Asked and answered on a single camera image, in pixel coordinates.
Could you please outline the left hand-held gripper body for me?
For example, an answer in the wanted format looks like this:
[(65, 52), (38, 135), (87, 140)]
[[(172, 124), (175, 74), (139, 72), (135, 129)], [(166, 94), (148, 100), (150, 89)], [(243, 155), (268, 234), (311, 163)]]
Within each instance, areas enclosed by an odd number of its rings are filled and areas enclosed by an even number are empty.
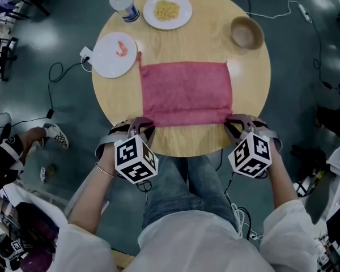
[(145, 136), (130, 136), (130, 125), (134, 119), (122, 121), (102, 137), (95, 156), (100, 159), (105, 145), (114, 145), (114, 168), (132, 184), (148, 180), (158, 174), (159, 160), (145, 144)]

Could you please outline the clear plastic water bottle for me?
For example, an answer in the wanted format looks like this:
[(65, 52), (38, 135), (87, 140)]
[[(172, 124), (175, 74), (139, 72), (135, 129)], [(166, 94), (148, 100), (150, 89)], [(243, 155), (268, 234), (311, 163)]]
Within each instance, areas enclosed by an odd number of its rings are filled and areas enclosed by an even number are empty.
[(140, 17), (140, 11), (134, 4), (134, 0), (109, 0), (111, 7), (125, 22), (131, 23)]

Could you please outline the person's jeans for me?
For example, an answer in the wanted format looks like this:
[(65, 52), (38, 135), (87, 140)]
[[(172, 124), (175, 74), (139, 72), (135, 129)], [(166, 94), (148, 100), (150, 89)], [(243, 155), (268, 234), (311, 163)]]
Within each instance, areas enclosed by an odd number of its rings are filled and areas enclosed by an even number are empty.
[(223, 192), (219, 176), (208, 156), (177, 158), (161, 155), (158, 175), (152, 181), (143, 228), (160, 218), (182, 211), (215, 214), (239, 229)]

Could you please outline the person's right forearm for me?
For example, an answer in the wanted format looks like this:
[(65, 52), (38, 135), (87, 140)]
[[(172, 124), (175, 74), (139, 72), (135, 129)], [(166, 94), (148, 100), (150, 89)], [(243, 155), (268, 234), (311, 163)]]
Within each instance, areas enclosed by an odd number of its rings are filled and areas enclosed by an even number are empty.
[(271, 159), (272, 164), (268, 167), (267, 171), (273, 193), (274, 207), (278, 208), (284, 203), (297, 200), (298, 196), (284, 166), (282, 157), (274, 148), (271, 149)]

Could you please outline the grey curved panel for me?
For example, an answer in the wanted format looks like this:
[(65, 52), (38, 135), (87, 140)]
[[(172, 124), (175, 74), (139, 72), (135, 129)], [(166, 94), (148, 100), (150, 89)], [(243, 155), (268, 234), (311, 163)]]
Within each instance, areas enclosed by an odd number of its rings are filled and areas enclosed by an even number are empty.
[(0, 140), (9, 137), (12, 127), (11, 123), (12, 119), (9, 113), (5, 112), (0, 114)]

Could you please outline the yellow food heap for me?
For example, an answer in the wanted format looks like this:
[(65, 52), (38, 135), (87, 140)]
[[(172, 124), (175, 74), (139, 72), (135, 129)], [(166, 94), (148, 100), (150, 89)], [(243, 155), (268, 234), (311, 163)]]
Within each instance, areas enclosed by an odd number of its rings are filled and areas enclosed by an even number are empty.
[(178, 18), (180, 5), (168, 0), (159, 0), (155, 3), (154, 16), (158, 21), (164, 22)]

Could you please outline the orange shrimp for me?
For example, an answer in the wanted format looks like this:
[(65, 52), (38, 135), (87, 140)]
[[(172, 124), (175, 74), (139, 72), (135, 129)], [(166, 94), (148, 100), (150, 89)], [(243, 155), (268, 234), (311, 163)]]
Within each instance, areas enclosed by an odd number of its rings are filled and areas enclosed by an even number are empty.
[(125, 57), (128, 54), (128, 49), (126, 45), (123, 42), (118, 41), (118, 47), (119, 47), (119, 51), (116, 51), (116, 54), (119, 57)]

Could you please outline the white plate with shrimp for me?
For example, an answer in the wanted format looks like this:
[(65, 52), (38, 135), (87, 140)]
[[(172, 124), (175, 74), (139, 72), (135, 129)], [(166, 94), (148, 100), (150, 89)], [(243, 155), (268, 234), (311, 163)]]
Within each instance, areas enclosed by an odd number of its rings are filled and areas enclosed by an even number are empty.
[[(128, 54), (119, 57), (118, 41), (123, 42)], [(95, 71), (105, 78), (118, 78), (127, 73), (137, 59), (138, 48), (135, 40), (124, 32), (109, 33), (96, 43), (93, 49), (92, 66)]]

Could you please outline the maroon domed appliance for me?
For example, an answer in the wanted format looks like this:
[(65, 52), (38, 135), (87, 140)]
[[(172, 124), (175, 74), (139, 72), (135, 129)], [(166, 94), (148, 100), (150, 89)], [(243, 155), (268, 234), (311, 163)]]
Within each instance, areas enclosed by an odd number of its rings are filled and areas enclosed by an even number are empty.
[[(5, 215), (0, 228), (0, 272), (49, 272), (56, 252), (59, 228), (34, 204), (21, 202), (14, 216)], [(19, 239), (23, 247), (15, 254), (11, 242)]]

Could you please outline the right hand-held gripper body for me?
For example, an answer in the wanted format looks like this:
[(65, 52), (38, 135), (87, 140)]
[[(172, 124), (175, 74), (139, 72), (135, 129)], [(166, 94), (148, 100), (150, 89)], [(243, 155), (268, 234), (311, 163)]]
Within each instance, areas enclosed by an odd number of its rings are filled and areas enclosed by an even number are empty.
[(234, 172), (257, 178), (272, 164), (270, 141), (274, 142), (277, 151), (282, 149), (282, 141), (266, 123), (254, 119), (252, 121), (254, 132), (244, 132), (245, 138), (233, 148), (228, 159)]

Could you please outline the white folding table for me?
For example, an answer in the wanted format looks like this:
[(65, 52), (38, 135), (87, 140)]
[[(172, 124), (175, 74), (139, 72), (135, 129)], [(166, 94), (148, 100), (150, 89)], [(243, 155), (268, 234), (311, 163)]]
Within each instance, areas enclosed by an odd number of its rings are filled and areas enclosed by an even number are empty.
[(0, 190), (0, 195), (6, 197), (15, 207), (21, 202), (34, 204), (46, 213), (57, 227), (62, 228), (67, 225), (67, 219), (82, 191), (84, 191), (87, 186), (89, 179), (90, 176), (87, 176), (83, 180), (69, 200), (47, 192), (43, 188), (35, 185), (24, 184), (22, 181), (16, 181), (4, 186)]

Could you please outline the person's left forearm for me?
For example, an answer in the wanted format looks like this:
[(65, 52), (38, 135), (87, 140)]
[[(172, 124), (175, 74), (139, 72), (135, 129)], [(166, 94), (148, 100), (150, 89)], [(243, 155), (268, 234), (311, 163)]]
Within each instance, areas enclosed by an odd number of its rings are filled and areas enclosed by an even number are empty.
[(95, 234), (107, 190), (114, 180), (114, 146), (105, 146), (97, 166), (90, 172), (89, 182), (82, 191), (69, 217), (69, 223)]

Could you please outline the long white power strip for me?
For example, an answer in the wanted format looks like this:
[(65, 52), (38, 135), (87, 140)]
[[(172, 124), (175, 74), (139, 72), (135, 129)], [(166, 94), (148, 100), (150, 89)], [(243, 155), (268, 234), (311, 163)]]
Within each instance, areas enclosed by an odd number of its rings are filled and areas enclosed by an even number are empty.
[(312, 18), (310, 16), (310, 14), (308, 13), (308, 11), (304, 8), (304, 6), (302, 4), (298, 4), (298, 7), (300, 9), (300, 12), (302, 13), (304, 19), (308, 22), (308, 23), (312, 23)]

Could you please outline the chair with purple cloth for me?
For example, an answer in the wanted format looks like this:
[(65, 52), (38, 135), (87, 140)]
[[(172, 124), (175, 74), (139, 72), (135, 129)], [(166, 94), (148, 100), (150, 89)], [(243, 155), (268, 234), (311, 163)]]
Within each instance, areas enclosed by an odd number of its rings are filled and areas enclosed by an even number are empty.
[(25, 14), (21, 14), (20, 12), (16, 12), (17, 5), (12, 3), (11, 0), (0, 0), (0, 15), (7, 16), (9, 18), (18, 19), (21, 18), (29, 18), (29, 16)]

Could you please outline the person's white shirt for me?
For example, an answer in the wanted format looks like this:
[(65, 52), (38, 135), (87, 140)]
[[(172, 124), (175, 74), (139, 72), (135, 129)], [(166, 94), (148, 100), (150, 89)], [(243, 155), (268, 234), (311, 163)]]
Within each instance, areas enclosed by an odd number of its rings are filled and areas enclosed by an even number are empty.
[[(81, 198), (60, 230), (55, 272), (115, 272), (112, 251), (94, 235), (99, 199)], [(277, 194), (259, 249), (221, 218), (200, 211), (171, 214), (143, 232), (125, 272), (316, 272), (311, 220), (294, 194)]]

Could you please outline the wooden bowl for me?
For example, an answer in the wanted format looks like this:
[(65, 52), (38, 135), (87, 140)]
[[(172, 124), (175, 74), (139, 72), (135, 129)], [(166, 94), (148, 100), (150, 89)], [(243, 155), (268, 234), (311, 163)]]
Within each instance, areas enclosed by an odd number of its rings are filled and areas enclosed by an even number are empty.
[(262, 28), (247, 16), (238, 16), (233, 19), (231, 37), (239, 47), (246, 50), (257, 50), (264, 44)]

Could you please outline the square white power strip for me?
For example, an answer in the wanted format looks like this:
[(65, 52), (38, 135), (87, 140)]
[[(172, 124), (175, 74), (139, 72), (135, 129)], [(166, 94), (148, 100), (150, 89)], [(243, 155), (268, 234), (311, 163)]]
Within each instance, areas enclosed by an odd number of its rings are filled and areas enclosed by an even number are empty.
[(81, 62), (88, 62), (90, 65), (92, 65), (92, 55), (93, 51), (87, 46), (85, 46), (80, 51)]

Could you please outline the round wooden table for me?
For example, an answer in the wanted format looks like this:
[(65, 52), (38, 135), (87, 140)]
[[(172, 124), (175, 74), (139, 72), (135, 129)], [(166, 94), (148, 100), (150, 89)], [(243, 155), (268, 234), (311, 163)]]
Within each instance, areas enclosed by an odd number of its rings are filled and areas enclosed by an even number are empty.
[[(135, 0), (144, 7), (147, 0)], [(246, 13), (231, 0), (189, 0), (193, 14), (179, 29), (161, 31), (144, 18), (125, 23), (113, 14), (101, 30), (99, 40), (111, 32), (125, 32), (142, 52), (144, 64), (209, 61), (227, 62), (232, 85), (232, 110), (258, 117), (267, 100), (271, 83), (271, 64), (266, 43), (257, 50), (241, 49), (231, 40), (231, 23)], [(92, 67), (92, 82), (98, 103), (112, 125), (139, 117), (142, 91), (135, 64), (119, 78), (104, 78)], [(206, 155), (227, 147), (230, 141), (223, 124), (156, 127), (151, 149), (167, 156)]]

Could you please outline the white plate with yellow food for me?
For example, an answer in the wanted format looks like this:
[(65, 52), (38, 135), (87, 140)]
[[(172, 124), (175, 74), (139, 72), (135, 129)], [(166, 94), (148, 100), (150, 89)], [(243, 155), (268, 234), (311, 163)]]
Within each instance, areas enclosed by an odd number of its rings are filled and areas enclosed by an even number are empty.
[(159, 0), (147, 0), (143, 7), (145, 21), (160, 30), (173, 30), (184, 26), (192, 17), (193, 9), (189, 0), (168, 0), (180, 5), (178, 18), (169, 21), (158, 21), (154, 16), (155, 3)]

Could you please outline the red cloth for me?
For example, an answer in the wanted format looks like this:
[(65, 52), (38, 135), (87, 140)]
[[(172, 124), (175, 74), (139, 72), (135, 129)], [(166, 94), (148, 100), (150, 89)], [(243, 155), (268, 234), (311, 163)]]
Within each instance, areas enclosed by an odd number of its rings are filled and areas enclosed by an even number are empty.
[(225, 62), (144, 65), (138, 58), (143, 116), (157, 127), (222, 124), (232, 114), (232, 86)]

